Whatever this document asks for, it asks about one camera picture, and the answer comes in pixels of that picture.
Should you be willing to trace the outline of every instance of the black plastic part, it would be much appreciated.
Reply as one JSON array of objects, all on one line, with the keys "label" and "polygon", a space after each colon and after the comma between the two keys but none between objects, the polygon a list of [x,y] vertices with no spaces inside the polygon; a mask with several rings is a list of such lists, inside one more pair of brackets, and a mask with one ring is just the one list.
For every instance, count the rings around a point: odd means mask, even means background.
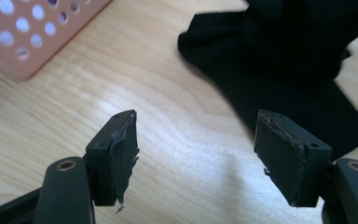
[{"label": "black plastic part", "polygon": [[124,203],[138,152],[134,110],[114,115],[95,135],[84,157],[95,205],[115,205],[116,200]]},{"label": "black plastic part", "polygon": [[0,223],[32,223],[34,210],[40,189],[31,191],[21,197],[0,206]]},{"label": "black plastic part", "polygon": [[34,224],[95,223],[86,163],[70,157],[46,170]]},{"label": "black plastic part", "polygon": [[260,110],[255,152],[266,165],[266,175],[295,207],[314,207],[318,170],[330,163],[332,148],[286,116]]},{"label": "black plastic part", "polygon": [[340,159],[333,180],[349,223],[358,223],[358,160]]}]

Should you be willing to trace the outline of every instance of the wooden table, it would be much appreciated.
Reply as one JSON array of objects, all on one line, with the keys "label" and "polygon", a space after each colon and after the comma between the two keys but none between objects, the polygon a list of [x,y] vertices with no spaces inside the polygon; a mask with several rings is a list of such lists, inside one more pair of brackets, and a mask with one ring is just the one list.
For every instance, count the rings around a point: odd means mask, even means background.
[{"label": "wooden table", "polygon": [[[39,188],[51,163],[83,156],[110,117],[135,109],[141,153],[126,208],[96,207],[97,223],[322,223],[323,201],[287,204],[246,126],[176,48],[196,12],[245,8],[115,0],[31,79],[0,74],[0,204]],[[337,82],[358,107],[358,39],[351,50]]]}]

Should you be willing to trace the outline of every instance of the black fabric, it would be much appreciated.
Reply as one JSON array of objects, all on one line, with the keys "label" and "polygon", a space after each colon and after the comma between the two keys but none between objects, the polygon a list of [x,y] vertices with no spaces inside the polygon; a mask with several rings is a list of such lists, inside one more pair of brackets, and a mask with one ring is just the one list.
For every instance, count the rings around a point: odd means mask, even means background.
[{"label": "black fabric", "polygon": [[336,18],[314,29],[318,18],[307,28],[309,20],[290,22],[295,15],[253,9],[252,2],[242,12],[196,15],[178,39],[183,57],[217,84],[253,132],[258,110],[266,109],[325,141],[334,149],[332,160],[358,147],[358,111],[333,80],[358,36],[358,20]]}]

